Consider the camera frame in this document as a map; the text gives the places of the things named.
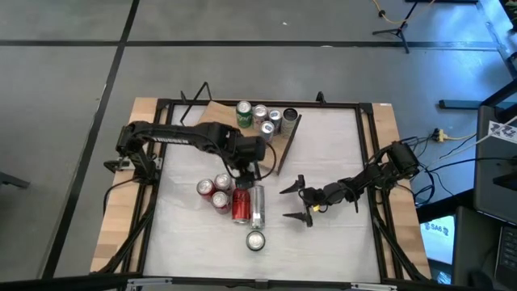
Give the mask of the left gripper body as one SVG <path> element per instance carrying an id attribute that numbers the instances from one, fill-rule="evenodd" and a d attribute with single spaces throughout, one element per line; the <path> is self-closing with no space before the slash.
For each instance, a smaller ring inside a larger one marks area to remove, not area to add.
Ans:
<path id="1" fill-rule="evenodd" d="M 236 188 L 252 188 L 261 179 L 261 172 L 257 161 L 253 161 L 238 171 L 239 175 L 235 178 Z"/>

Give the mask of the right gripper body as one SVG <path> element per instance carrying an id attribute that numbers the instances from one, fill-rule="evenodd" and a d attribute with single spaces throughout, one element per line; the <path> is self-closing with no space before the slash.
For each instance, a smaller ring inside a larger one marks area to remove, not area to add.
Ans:
<path id="1" fill-rule="evenodd" d="M 343 183 L 330 183 L 324 188 L 307 188 L 305 186 L 305 177 L 303 175 L 298 175 L 297 178 L 298 196 L 302 199 L 305 206 L 302 220 L 308 227 L 313 226 L 310 209 L 313 209 L 316 206 L 322 207 L 338 204 L 344 199 Z"/>

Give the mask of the red can black lettering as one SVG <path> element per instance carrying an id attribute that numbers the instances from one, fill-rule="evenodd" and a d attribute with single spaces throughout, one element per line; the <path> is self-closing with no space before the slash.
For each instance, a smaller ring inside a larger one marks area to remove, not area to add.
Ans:
<path id="1" fill-rule="evenodd" d="M 236 188 L 232 197 L 232 220 L 246 224 L 250 220 L 250 194 L 246 189 Z"/>

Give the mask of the blue and silver can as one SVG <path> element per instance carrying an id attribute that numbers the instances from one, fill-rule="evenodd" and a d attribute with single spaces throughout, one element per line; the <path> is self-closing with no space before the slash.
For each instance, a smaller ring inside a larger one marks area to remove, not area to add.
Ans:
<path id="1" fill-rule="evenodd" d="M 275 134 L 275 125 L 268 120 L 264 121 L 260 125 L 259 133 L 266 142 L 271 142 Z"/>
<path id="2" fill-rule="evenodd" d="M 268 117 L 269 121 L 274 125 L 274 134 L 279 134 L 282 122 L 282 112 L 278 109 L 271 109 L 268 112 Z"/>

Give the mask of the green soda can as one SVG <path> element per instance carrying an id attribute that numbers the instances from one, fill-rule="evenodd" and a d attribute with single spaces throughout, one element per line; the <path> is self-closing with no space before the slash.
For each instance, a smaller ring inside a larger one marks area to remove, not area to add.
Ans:
<path id="1" fill-rule="evenodd" d="M 266 238 L 260 231 L 254 230 L 246 236 L 246 246 L 251 251 L 261 251 L 266 245 Z"/>
<path id="2" fill-rule="evenodd" d="M 249 128 L 253 121 L 253 109 L 248 101 L 240 101 L 236 106 L 237 125 L 241 128 Z"/>

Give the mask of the silver can dark top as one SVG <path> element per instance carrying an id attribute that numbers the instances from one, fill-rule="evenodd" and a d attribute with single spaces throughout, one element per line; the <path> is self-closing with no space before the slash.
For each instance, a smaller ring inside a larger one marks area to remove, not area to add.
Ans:
<path id="1" fill-rule="evenodd" d="M 282 112 L 282 122 L 280 133 L 284 137 L 289 137 L 298 119 L 298 111 L 295 108 L 285 108 Z"/>

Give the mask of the wooden shelf black metal legs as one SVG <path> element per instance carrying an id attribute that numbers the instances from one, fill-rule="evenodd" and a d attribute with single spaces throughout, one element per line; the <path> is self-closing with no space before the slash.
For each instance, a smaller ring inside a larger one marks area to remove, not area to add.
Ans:
<path id="1" fill-rule="evenodd" d="M 259 128 L 254 129 L 253 125 L 249 128 L 241 128 L 237 125 L 236 119 L 236 106 L 238 101 L 235 100 L 220 100 L 219 102 L 215 101 L 212 98 L 211 91 L 209 89 L 208 83 L 204 82 L 202 87 L 198 90 L 195 97 L 193 99 L 188 99 L 183 91 L 180 91 L 181 100 L 184 104 L 187 105 L 186 111 L 183 113 L 183 116 L 180 119 L 180 122 L 183 123 L 186 116 L 191 110 L 192 106 L 206 106 L 203 114 L 199 118 L 199 123 L 205 122 L 219 122 L 222 124 L 230 125 L 234 128 L 240 129 L 241 133 L 244 136 L 258 136 Z M 284 137 L 281 133 L 274 135 L 273 139 L 269 144 L 272 146 L 273 150 L 276 154 L 276 159 L 274 159 L 274 155 L 272 150 L 267 147 L 266 155 L 264 160 L 259 162 L 258 164 L 261 167 L 266 168 L 267 170 L 273 170 L 277 175 L 280 173 L 284 160 L 288 155 L 288 151 L 291 147 L 292 141 L 296 135 L 296 131 L 298 125 L 301 121 L 301 114 L 299 114 L 296 124 L 292 130 L 292 133 L 289 137 Z"/>

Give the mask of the red cola can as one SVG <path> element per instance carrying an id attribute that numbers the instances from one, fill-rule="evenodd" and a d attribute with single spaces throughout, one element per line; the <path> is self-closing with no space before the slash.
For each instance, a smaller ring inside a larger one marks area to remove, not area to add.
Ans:
<path id="1" fill-rule="evenodd" d="M 228 173 L 221 173 L 216 175 L 213 183 L 217 191 L 225 192 L 227 195 L 233 193 L 234 182 Z"/>
<path id="2" fill-rule="evenodd" d="M 219 214 L 226 214 L 231 210 L 231 198 L 225 192 L 215 192 L 211 198 L 212 207 Z"/>
<path id="3" fill-rule="evenodd" d="M 196 185 L 196 191 L 201 198 L 211 200 L 213 194 L 216 192 L 216 187 L 211 179 L 202 179 Z"/>

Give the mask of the black desk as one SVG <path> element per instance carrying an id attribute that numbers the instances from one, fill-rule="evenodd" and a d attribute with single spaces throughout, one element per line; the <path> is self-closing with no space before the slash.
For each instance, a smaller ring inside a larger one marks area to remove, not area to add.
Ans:
<path id="1" fill-rule="evenodd" d="M 452 284 L 513 291 L 494 277 L 501 228 L 517 225 L 460 206 L 456 210 Z"/>

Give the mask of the black tripod stand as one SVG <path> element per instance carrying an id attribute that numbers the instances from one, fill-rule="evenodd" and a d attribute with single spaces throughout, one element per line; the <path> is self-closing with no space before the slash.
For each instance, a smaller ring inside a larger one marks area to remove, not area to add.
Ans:
<path id="1" fill-rule="evenodd" d="M 377 9 L 377 16 L 379 18 L 384 19 L 388 23 L 397 25 L 396 28 L 374 31 L 374 32 L 372 32 L 372 35 L 377 36 L 377 35 L 381 35 L 381 34 L 390 34 L 392 36 L 397 37 L 401 41 L 401 44 L 405 50 L 405 53 L 409 54 L 410 48 L 409 48 L 408 42 L 406 40 L 404 30 L 406 29 L 407 24 L 418 4 L 416 2 L 413 3 L 413 6 L 410 8 L 409 12 L 407 13 L 407 15 L 405 16 L 405 18 L 403 20 L 392 21 L 386 17 L 386 11 L 380 7 L 380 4 L 377 0 L 372 0 L 372 2 L 375 4 L 375 7 Z"/>

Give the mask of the printed marker paper sheet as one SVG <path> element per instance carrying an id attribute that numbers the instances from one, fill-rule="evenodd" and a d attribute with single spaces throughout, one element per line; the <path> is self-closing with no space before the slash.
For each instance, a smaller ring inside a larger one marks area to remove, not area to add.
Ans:
<path id="1" fill-rule="evenodd" d="M 501 124 L 491 120 L 489 122 L 488 134 L 491 137 L 495 137 L 517 145 L 517 127 L 515 126 Z"/>

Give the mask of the black keyboard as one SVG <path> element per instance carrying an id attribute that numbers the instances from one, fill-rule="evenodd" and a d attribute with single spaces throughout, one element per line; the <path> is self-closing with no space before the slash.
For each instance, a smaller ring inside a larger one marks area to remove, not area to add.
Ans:
<path id="1" fill-rule="evenodd" d="M 508 289 L 517 291 L 517 228 L 513 226 L 501 228 L 494 277 Z"/>

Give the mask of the black chair foot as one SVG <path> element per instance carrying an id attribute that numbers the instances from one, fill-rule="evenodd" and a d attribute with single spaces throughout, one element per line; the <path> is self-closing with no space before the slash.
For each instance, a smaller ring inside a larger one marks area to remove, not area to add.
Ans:
<path id="1" fill-rule="evenodd" d="M 30 183 L 13 175 L 0 171 L 0 185 L 11 185 L 17 188 L 28 188 Z"/>

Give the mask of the grey metal beam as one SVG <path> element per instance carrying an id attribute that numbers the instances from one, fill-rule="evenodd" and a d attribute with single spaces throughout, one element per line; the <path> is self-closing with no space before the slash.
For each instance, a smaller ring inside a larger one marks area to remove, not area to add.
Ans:
<path id="1" fill-rule="evenodd" d="M 479 0 L 477 8 L 485 26 L 497 45 L 503 64 L 512 78 L 517 78 L 517 28 L 506 13 L 506 0 Z"/>

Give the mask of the silver metal bracket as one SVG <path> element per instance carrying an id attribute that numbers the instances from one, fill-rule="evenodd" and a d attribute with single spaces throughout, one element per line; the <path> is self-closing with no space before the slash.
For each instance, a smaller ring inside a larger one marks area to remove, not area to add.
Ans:
<path id="1" fill-rule="evenodd" d="M 132 278 L 127 281 L 124 291 L 141 291 L 143 287 L 154 285 L 171 285 L 172 277 L 142 277 Z"/>
<path id="2" fill-rule="evenodd" d="M 398 291 L 396 285 L 383 285 L 371 283 L 351 283 L 351 289 L 361 291 Z"/>

